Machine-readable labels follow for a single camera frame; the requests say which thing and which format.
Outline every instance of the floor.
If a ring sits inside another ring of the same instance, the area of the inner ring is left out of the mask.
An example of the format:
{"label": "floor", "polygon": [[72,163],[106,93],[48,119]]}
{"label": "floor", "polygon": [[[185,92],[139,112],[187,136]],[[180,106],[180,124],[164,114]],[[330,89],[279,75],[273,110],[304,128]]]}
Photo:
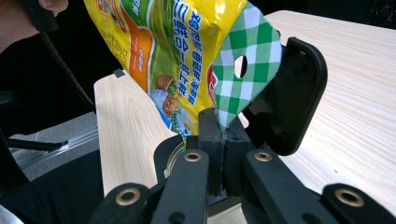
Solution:
{"label": "floor", "polygon": [[30,180],[99,148],[94,113],[85,114],[39,133],[17,134],[11,138],[51,143],[68,141],[66,146],[51,152],[10,149],[18,165]]}

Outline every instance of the black cable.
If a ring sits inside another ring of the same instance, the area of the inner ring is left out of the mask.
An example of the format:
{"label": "black cable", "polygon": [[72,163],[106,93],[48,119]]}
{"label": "black cable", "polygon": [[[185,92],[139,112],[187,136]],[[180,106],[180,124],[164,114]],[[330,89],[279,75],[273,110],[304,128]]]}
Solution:
{"label": "black cable", "polygon": [[51,54],[52,58],[55,60],[55,62],[61,67],[61,70],[64,72],[66,75],[67,79],[71,82],[74,90],[78,94],[78,96],[82,99],[82,101],[86,104],[86,106],[93,111],[93,113],[96,113],[96,108],[90,97],[85,93],[85,91],[81,88],[79,83],[77,82],[75,76],[73,75],[72,71],[70,71],[69,67],[67,64],[64,62],[62,59],[61,55],[59,55],[58,50],[56,50],[55,46],[52,44],[52,41],[50,40],[50,37],[47,35],[47,33],[40,33],[41,39],[43,40],[45,46],[49,50],[49,53]]}

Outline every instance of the person's hand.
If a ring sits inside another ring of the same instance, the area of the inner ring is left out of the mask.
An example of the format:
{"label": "person's hand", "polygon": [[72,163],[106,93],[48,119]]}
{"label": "person's hand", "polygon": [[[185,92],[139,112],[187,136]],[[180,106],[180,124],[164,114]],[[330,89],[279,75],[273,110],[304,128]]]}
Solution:
{"label": "person's hand", "polygon": [[[54,15],[67,8],[67,0],[31,0],[53,11]],[[0,53],[21,39],[38,34],[21,0],[0,0]]]}

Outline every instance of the table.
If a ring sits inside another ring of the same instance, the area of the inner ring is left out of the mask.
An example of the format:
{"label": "table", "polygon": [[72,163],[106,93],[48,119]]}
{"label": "table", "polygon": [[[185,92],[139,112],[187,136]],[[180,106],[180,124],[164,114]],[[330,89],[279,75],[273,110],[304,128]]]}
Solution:
{"label": "table", "polygon": [[[266,19],[282,44],[296,36],[317,47],[329,73],[299,150],[283,162],[314,191],[345,183],[396,215],[396,31],[290,11]],[[104,77],[94,89],[105,194],[125,182],[152,187],[153,151],[173,133],[129,76]],[[233,213],[226,218],[241,223],[240,209]]]}

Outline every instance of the plastic food packaging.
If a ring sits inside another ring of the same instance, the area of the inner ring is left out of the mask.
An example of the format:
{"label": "plastic food packaging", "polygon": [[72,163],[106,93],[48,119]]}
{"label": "plastic food packaging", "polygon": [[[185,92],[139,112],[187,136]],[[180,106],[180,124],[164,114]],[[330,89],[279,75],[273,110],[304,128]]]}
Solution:
{"label": "plastic food packaging", "polygon": [[226,129],[280,64],[278,32],[245,0],[84,2],[111,52],[183,137],[198,134],[198,113],[209,107]]}

